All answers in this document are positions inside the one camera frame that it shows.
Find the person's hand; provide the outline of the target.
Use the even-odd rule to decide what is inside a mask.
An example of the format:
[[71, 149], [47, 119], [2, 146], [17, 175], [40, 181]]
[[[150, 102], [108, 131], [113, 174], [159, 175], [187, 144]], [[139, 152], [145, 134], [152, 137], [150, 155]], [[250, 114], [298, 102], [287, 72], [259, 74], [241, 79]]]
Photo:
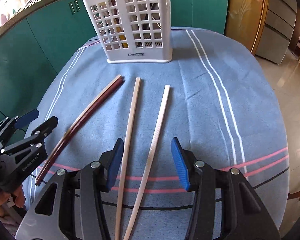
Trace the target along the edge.
[[[23, 192], [23, 186], [20, 185], [12, 194], [15, 196], [15, 200], [14, 200], [15, 205], [17, 207], [23, 208], [25, 204], [25, 195]], [[1, 206], [9, 200], [10, 196], [11, 196], [10, 193], [2, 192], [2, 191], [0, 192], [0, 217], [5, 216], [5, 211]]]

